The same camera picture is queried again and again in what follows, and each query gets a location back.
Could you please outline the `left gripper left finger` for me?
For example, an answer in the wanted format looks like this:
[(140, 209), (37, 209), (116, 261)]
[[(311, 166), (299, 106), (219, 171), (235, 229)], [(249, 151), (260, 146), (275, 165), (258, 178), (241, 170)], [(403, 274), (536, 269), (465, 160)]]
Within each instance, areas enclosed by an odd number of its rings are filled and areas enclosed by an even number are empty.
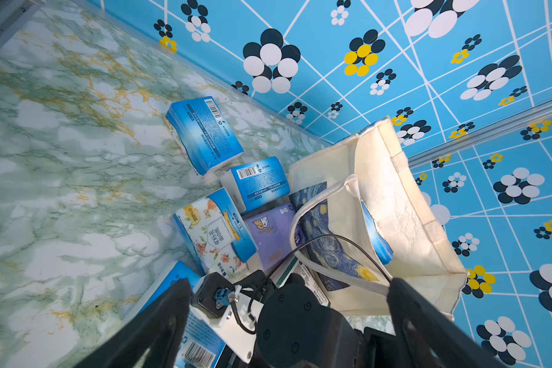
[(179, 279), (78, 367), (173, 367), (186, 329), (193, 292)]

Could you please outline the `orange white tissue pack back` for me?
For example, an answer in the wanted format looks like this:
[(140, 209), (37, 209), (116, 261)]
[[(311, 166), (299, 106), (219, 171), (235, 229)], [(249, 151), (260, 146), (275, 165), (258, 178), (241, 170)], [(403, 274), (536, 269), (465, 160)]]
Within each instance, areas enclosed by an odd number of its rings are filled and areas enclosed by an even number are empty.
[(178, 209), (173, 218), (204, 274), (217, 272), (237, 281), (247, 272), (247, 261), (257, 247), (226, 189)]

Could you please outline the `cream canvas tote bag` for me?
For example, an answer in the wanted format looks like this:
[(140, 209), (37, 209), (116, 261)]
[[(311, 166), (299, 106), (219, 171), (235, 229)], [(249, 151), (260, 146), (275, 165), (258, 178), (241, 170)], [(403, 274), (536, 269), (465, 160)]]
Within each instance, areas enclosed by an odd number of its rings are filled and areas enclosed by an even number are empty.
[(452, 317), (467, 272), (409, 169), (389, 118), (292, 164), (298, 258), (331, 307), (346, 316), (389, 314), (393, 278)]

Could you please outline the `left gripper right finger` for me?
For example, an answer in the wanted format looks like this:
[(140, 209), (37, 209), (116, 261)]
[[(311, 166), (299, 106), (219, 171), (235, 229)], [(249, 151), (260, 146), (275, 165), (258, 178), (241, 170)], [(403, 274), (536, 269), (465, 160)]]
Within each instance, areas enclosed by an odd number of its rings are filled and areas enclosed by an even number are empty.
[(503, 367), (405, 280), (386, 298), (397, 338), (397, 367)]

